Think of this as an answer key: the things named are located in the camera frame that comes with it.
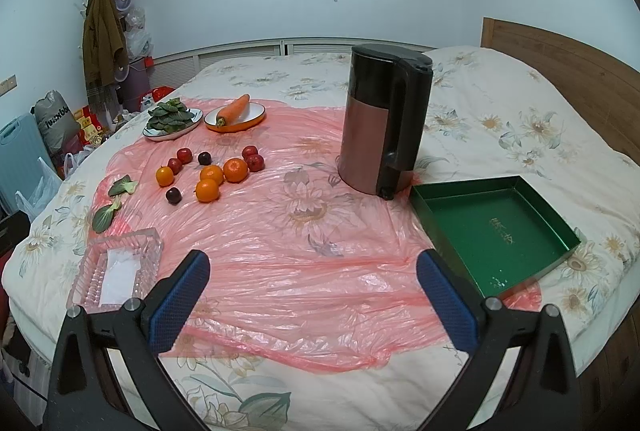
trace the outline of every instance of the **blue grip pad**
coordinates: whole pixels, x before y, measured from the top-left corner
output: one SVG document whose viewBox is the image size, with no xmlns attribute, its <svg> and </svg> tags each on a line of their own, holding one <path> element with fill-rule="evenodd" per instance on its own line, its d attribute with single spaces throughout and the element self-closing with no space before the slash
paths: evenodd
<svg viewBox="0 0 640 431">
<path fill-rule="evenodd" d="M 418 255 L 418 282 L 457 350 L 473 353 L 478 347 L 478 322 L 429 251 Z"/>
<path fill-rule="evenodd" d="M 154 355 L 171 350 L 209 282 L 209 257 L 199 254 L 149 319 L 148 345 Z"/>
</svg>

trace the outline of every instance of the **gray bag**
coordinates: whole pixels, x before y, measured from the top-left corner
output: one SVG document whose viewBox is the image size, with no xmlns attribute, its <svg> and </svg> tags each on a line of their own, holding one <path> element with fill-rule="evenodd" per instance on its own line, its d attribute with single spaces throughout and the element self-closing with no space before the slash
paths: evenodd
<svg viewBox="0 0 640 431">
<path fill-rule="evenodd" d="M 32 113 L 49 154 L 59 152 L 64 143 L 80 131 L 80 124 L 58 91 L 47 91 L 45 98 L 36 102 Z"/>
</svg>

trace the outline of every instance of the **red bag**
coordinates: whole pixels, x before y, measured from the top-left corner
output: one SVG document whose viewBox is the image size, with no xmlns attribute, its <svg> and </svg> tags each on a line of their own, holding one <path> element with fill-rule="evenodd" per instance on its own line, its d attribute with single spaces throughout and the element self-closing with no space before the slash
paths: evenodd
<svg viewBox="0 0 640 431">
<path fill-rule="evenodd" d="M 158 102 L 161 98 L 166 97 L 169 93 L 172 93 L 174 88 L 169 88 L 168 86 L 160 86 L 151 92 L 151 95 L 154 98 L 154 101 Z"/>
</svg>

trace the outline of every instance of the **kettle lid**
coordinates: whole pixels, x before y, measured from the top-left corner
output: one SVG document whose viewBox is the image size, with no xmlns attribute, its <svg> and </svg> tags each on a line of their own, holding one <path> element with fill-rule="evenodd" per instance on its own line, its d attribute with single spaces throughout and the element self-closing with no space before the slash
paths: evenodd
<svg viewBox="0 0 640 431">
<path fill-rule="evenodd" d="M 398 62 L 403 59 L 411 66 L 413 66 L 416 70 L 429 70 L 433 66 L 433 61 L 430 57 L 416 50 L 404 48 L 404 46 L 368 43 L 365 45 L 353 46 L 352 53 L 353 55 L 359 55 L 388 62 Z"/>
</svg>

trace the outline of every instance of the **leafy green vegetable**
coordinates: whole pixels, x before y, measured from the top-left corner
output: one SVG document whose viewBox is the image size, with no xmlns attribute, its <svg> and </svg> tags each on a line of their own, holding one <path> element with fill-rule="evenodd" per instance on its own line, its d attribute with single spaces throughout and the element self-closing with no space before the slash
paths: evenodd
<svg viewBox="0 0 640 431">
<path fill-rule="evenodd" d="M 120 180 L 116 180 L 111 189 L 109 189 L 109 196 L 118 196 L 119 194 L 123 194 L 123 192 L 128 192 L 129 194 L 133 194 L 136 190 L 136 186 L 138 182 L 134 182 L 131 180 L 129 175 L 124 175 Z"/>
<path fill-rule="evenodd" d="M 167 117 L 172 120 L 189 120 L 193 118 L 193 113 L 191 111 L 174 111 L 167 115 Z"/>
<path fill-rule="evenodd" d="M 191 119 L 194 114 L 180 102 L 179 98 L 158 103 L 150 113 L 151 117 L 146 123 L 147 129 L 175 133 L 193 124 Z"/>
<path fill-rule="evenodd" d="M 95 211 L 94 219 L 91 222 L 91 228 L 94 233 L 101 234 L 111 226 L 113 216 L 116 210 L 122 207 L 122 200 L 118 197 L 113 204 L 105 205 Z"/>
</svg>

